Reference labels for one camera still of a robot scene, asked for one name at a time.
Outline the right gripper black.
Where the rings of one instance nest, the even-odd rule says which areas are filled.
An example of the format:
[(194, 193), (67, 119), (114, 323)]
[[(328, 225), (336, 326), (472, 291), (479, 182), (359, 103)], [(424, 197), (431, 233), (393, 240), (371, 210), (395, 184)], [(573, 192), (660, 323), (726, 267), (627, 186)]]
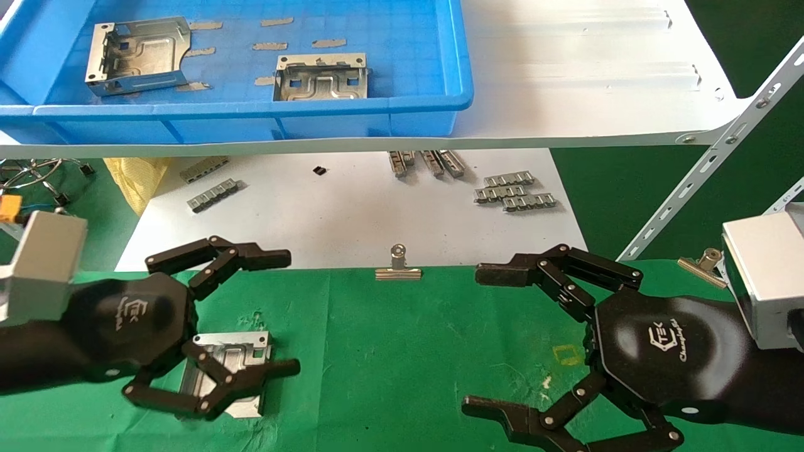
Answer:
[[(685, 438), (664, 415), (756, 426), (758, 403), (747, 366), (756, 346), (736, 305), (622, 290), (595, 307), (576, 279), (618, 292), (639, 289), (643, 274), (568, 244), (475, 268), (479, 285), (539, 287), (578, 323), (594, 320), (595, 310), (595, 369), (609, 380), (591, 372), (545, 412), (468, 395), (463, 414), (495, 421), (510, 443), (543, 451), (673, 451)], [(566, 426), (606, 389), (609, 400), (641, 419), (645, 430), (583, 443)]]

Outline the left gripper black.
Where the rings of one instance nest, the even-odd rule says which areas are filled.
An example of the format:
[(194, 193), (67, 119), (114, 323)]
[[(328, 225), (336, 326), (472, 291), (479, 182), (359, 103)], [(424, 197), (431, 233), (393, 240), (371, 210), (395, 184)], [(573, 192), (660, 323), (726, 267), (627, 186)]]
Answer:
[[(290, 250), (264, 250), (255, 242), (233, 243), (211, 235), (153, 254), (144, 263), (150, 275), (143, 279), (103, 279), (73, 289), (63, 329), (82, 358), (83, 382), (135, 375), (122, 390), (134, 406), (213, 421), (238, 399), (262, 395), (268, 380), (298, 375), (296, 358), (230, 372), (212, 352), (189, 342), (197, 333), (194, 300), (204, 300), (239, 270), (289, 267)], [(169, 276), (199, 264), (207, 266), (190, 278), (188, 289)], [(163, 377), (184, 357), (215, 382), (209, 394), (196, 397), (152, 388), (153, 377)]]

